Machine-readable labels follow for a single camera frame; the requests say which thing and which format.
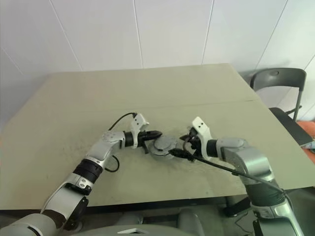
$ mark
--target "orange object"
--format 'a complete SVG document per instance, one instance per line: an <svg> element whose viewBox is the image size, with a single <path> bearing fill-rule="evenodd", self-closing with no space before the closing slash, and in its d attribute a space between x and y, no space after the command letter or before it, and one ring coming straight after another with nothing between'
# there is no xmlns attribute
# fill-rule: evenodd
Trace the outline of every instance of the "orange object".
<svg viewBox="0 0 315 236"><path fill-rule="evenodd" d="M298 121L299 126L302 127L313 139L315 139L315 122L314 121ZM303 149L306 155L315 164L315 153L312 153L309 149Z"/></svg>

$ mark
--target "chair backrest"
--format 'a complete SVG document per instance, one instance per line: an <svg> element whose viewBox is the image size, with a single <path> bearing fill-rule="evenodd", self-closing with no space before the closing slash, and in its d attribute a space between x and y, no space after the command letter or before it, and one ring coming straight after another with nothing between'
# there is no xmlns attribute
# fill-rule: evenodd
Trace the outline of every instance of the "chair backrest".
<svg viewBox="0 0 315 236"><path fill-rule="evenodd" d="M300 107L302 91L306 80L306 72L298 68L272 68L258 71L251 79L251 88L254 91L265 87L289 86L299 88L299 95L296 101L294 121Z"/></svg>

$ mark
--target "chair seat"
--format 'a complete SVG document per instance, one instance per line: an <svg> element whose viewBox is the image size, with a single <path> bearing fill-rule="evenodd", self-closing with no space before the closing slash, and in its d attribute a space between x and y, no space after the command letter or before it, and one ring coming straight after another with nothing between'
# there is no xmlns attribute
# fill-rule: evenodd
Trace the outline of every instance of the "chair seat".
<svg viewBox="0 0 315 236"><path fill-rule="evenodd" d="M283 110L277 107L269 109L272 114L280 121L280 123L286 128L289 134L295 139L295 141L303 146L313 141L311 136L305 132L294 120L292 120Z"/></svg>

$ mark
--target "cable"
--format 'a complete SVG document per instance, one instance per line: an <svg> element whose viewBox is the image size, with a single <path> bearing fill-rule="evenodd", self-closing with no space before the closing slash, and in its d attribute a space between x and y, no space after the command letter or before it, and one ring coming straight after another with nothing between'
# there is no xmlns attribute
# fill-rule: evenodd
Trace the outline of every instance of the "cable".
<svg viewBox="0 0 315 236"><path fill-rule="evenodd" d="M114 169L114 170L110 170L110 169L108 169L108 168L105 167L105 170L108 171L108 172L114 173L114 172L116 172L116 171L119 169L120 163L119 163L119 160L118 160L117 157L115 157L114 155L112 155L112 157L117 161L117 168Z"/></svg>
<svg viewBox="0 0 315 236"><path fill-rule="evenodd" d="M133 117L135 117L137 115L137 113L136 112L129 112L129 113L124 114L117 121L115 121L115 123L113 123L113 125L108 130L109 131L112 130L119 121L121 121L124 117L129 116L129 115L132 115ZM116 172L119 169L120 162L119 162L119 160L118 160L118 158L116 156L112 155L112 157L117 161L117 168L114 169L114 170L110 170L110 169L105 167L105 170L108 171L108 172L114 173L114 172Z"/></svg>
<svg viewBox="0 0 315 236"><path fill-rule="evenodd" d="M245 230L240 224L238 224L238 222L243 219L245 216L248 215L248 212L246 212L246 214L242 215L237 221L234 222L234 224L236 224L238 227L240 227L241 230L243 230L245 233L252 233L250 231Z"/></svg>
<svg viewBox="0 0 315 236"><path fill-rule="evenodd" d="M137 115L137 113L135 113L135 112L129 112L129 113L127 113L127 114L124 114L122 117L120 117L108 130L112 130L114 127L115 127L115 125L119 122L119 121L121 121L122 120L122 118L124 118L124 117L126 117L126 116L129 116L129 115L133 115L133 117L135 117L136 115Z"/></svg>
<svg viewBox="0 0 315 236"><path fill-rule="evenodd" d="M255 176L252 176L252 175L248 175L246 173L243 173L243 172L240 172L240 171L237 171L237 170L234 170L234 169L231 169L231 168L228 168L228 167L225 167L225 166L222 166L222 165L219 165L219 164L216 164L216 163L213 163L211 161L207 161L206 159L203 159L203 158L200 158L200 157L196 157L194 155L192 155L187 149L186 149L186 144L189 140L189 137L185 139L184 143L183 143L183 150L185 152L187 152L192 158L198 160L198 161L201 161L203 163L206 163L210 166L213 166L213 167L216 167L216 168L219 168L219 169L222 169L222 170L225 170L225 171L229 171L231 172L232 174L234 175L238 175L238 176L243 176L243 177L246 177L246 178L250 178L250 179L253 179L253 180L256 180L258 182L261 182L261 183L264 183L264 184L267 184L269 187L271 188L274 188L276 190L278 190L279 192L285 194L285 191L277 186L275 186L274 184L268 182L268 181L265 181L263 179L260 179L258 177L255 177Z"/></svg>

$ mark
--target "beige table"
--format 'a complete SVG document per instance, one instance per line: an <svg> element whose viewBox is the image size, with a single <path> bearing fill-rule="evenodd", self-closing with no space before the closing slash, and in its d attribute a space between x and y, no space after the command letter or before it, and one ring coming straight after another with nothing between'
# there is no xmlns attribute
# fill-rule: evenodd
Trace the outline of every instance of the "beige table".
<svg viewBox="0 0 315 236"><path fill-rule="evenodd" d="M200 116L216 137L245 138L264 152L281 187L315 184L315 166L228 64L54 74L2 134L0 209L41 208L91 145L121 115L141 112L176 137ZM128 130L125 119L116 129ZM155 161L142 149L117 153L90 206L244 194L238 177L182 159Z"/></svg>

